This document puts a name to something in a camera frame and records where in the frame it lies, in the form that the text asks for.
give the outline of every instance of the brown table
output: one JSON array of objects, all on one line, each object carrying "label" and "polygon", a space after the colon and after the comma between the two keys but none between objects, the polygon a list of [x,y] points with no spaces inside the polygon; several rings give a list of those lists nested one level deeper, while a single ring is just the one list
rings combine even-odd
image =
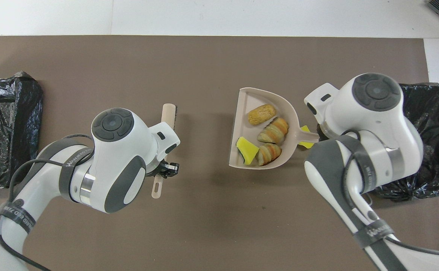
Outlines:
[{"label": "brown table", "polygon": [[[178,106],[180,173],[152,199],[152,178],[130,206],[103,214],[54,199],[24,254],[52,270],[375,270],[311,187],[298,148],[283,166],[228,166],[238,90],[286,98],[301,125],[303,98],[364,72],[429,80],[423,41],[402,38],[42,36],[0,37],[0,78],[24,70],[44,89],[40,148],[89,133],[97,113],[133,110],[148,126]],[[0,190],[0,203],[6,191]],[[374,209],[411,245],[439,250],[439,198]]]}]

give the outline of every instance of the black trash bag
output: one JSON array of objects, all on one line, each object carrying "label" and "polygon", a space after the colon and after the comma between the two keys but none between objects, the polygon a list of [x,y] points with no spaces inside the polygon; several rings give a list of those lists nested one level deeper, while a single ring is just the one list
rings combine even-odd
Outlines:
[{"label": "black trash bag", "polygon": [[404,114],[417,128],[424,144],[419,171],[375,188],[375,194],[395,202],[439,196],[439,85],[400,84]]},{"label": "black trash bag", "polygon": [[0,79],[0,188],[8,187],[22,163],[37,156],[42,96],[39,83],[25,72]]}]

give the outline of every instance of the white dustpan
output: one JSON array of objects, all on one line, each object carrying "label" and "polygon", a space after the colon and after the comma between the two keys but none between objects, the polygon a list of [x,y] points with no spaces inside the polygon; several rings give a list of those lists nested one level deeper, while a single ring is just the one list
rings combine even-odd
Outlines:
[{"label": "white dustpan", "polygon": [[[285,137],[285,141],[279,144],[282,153],[276,160],[267,165],[259,166],[257,160],[254,159],[251,165],[245,165],[243,157],[236,147],[236,141],[239,137],[245,137],[245,139],[256,146],[263,144],[263,142],[257,140],[257,136],[271,120],[253,126],[248,122],[248,112],[264,104],[273,105],[276,108],[275,116],[284,118],[290,125],[290,129]],[[231,140],[230,166],[244,169],[270,169],[278,167],[290,159],[300,142],[316,143],[318,142],[318,134],[304,132],[300,129],[297,113],[285,98],[257,88],[247,87],[240,89]]]}]

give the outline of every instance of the white robotic arm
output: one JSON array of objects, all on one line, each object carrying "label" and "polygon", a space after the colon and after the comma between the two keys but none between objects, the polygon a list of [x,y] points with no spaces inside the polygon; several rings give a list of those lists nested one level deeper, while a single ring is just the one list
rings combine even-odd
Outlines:
[{"label": "white robotic arm", "polygon": [[340,90],[324,84],[305,98],[330,139],[311,148],[304,166],[315,189],[349,228],[380,270],[439,269],[439,251],[400,242],[361,194],[416,173],[423,148],[402,112],[399,85],[367,73]]},{"label": "white robotic arm", "polygon": [[133,112],[113,108],[94,118],[91,132],[94,149],[72,138],[53,142],[33,160],[18,192],[11,183],[9,201],[0,207],[0,271],[27,270],[22,260],[28,259],[18,257],[52,198],[63,196],[113,213],[132,202],[145,176],[171,177],[178,172],[178,164],[164,161],[180,144],[165,122],[148,128]]}]

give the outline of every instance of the gray circular button pad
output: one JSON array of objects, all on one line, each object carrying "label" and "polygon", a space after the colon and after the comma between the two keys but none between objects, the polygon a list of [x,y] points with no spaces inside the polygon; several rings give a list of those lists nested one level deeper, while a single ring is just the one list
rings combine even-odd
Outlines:
[{"label": "gray circular button pad", "polygon": [[113,142],[127,136],[134,126],[132,114],[122,108],[103,111],[92,122],[92,134],[105,142]]},{"label": "gray circular button pad", "polygon": [[366,73],[357,77],[352,86],[355,100],[372,111],[387,111],[401,99],[399,85],[390,77],[379,73]]}]

